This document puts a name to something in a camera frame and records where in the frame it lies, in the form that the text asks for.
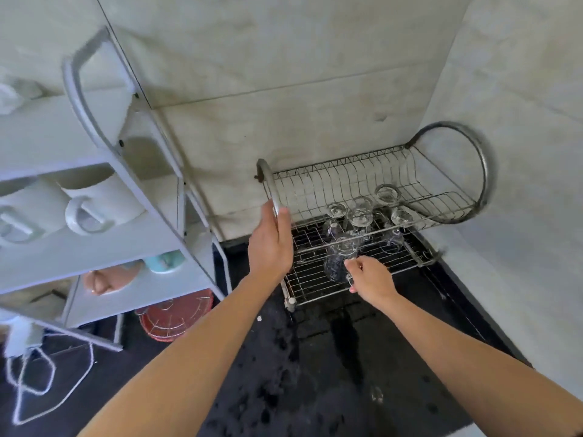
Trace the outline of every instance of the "wire dish rack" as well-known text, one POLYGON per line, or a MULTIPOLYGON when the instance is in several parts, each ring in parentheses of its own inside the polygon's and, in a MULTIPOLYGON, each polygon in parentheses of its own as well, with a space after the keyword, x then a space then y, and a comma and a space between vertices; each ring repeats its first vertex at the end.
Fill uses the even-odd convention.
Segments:
POLYGON ((328 247, 338 243, 322 235, 323 225, 330 219, 330 205, 340 203, 348 208, 355 198, 362 196, 372 200, 375 215, 386 215, 384 222, 375 216, 367 234, 350 239, 361 242, 360 255, 376 257, 392 273, 397 273, 437 259, 430 247, 412 246, 413 238, 417 239, 416 244, 421 240, 418 231, 440 224, 458 224, 483 210, 494 189, 492 166, 492 154, 474 131, 463 124, 445 121, 422 128, 402 146, 305 167, 273 173, 265 160, 259 160, 256 178, 263 184, 267 197, 273 199, 275 211, 279 212, 283 205, 292 214, 294 263, 281 282, 286 308, 293 311, 297 305, 349 288, 347 282, 332 282, 324 272, 328 247), (440 127, 461 133, 476 149, 483 181, 478 198, 471 198, 415 146, 424 134, 440 127), (395 190, 395 201, 389 205, 376 194, 382 185, 395 190), (411 216, 407 222, 386 223, 395 207, 411 216), (397 249, 383 241, 384 234, 395 230, 404 235, 404 244, 397 249))

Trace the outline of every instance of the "metal rack frame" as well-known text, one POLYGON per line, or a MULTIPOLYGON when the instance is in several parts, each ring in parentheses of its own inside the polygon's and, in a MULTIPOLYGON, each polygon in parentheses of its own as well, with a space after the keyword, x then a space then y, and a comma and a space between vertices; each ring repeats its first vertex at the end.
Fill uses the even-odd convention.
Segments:
POLYGON ((273 173, 267 161, 257 162, 256 178, 263 184, 266 195, 273 200, 278 213, 281 206, 290 209, 293 220, 294 263, 291 271, 281 282, 285 305, 289 311, 296 306, 322 297, 345 291, 347 284, 336 284, 325 279, 322 271, 326 248, 338 243, 328 242, 321 236, 321 226, 327 218, 326 210, 332 203, 349 202, 360 196, 372 198, 377 211, 387 209, 374 199, 377 186, 389 184, 400 192, 397 206, 404 207, 413 215, 414 221, 390 227, 373 224, 366 236, 371 238, 361 254, 382 261, 393 273, 412 267, 434 263, 439 254, 429 249, 431 257, 423 256, 408 242, 404 250, 387 252, 381 247, 383 233, 401 230, 416 235, 420 230, 440 224, 459 224, 481 212, 494 191, 493 156, 479 135, 469 127, 450 121, 441 121, 420 129, 413 138, 401 146, 375 150, 368 153, 320 162, 305 167, 273 173), (437 128, 448 128, 461 133, 475 148, 482 166, 482 191, 478 198, 471 198, 454 181, 445 175, 416 143, 427 132, 437 128), (419 166, 432 169, 438 175, 441 190, 431 192, 422 183, 419 166), (312 271, 306 273, 310 264, 312 271))

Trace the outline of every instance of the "mug handle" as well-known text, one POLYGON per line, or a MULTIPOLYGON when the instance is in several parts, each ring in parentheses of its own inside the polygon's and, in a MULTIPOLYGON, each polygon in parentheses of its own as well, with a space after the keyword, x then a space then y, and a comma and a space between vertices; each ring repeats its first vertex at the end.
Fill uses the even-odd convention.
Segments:
POLYGON ((107 220, 107 218, 99 212, 98 209, 91 202, 91 198, 87 196, 77 196, 69 201, 65 209, 65 220, 69 228, 78 235, 94 235, 103 233, 113 227, 114 222, 107 220), (79 210, 84 210, 89 215, 101 224, 97 230, 86 230, 79 224, 79 210))
POLYGON ((18 245, 30 242, 34 239, 36 230, 33 227, 31 227, 27 222, 22 220, 22 218, 19 217, 18 213, 12 210, 10 207, 0 207, 0 220, 3 220, 5 223, 12 225, 12 227, 20 230, 22 233, 27 235, 24 241, 18 242, 10 241, 0 235, 0 243, 18 245))

